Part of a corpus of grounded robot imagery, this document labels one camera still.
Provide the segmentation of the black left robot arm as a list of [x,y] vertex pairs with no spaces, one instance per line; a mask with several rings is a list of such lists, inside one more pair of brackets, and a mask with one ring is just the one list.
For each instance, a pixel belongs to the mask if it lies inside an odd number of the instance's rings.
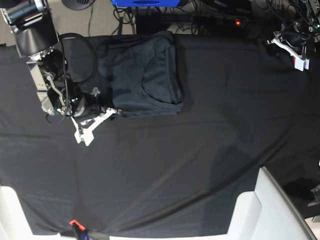
[[318,0],[289,0],[295,15],[282,16],[275,9],[271,0],[265,2],[270,11],[280,20],[281,28],[273,32],[273,38],[266,41],[267,45],[275,45],[293,57],[296,70],[304,71],[310,67],[307,57],[307,44],[320,36],[320,2]]

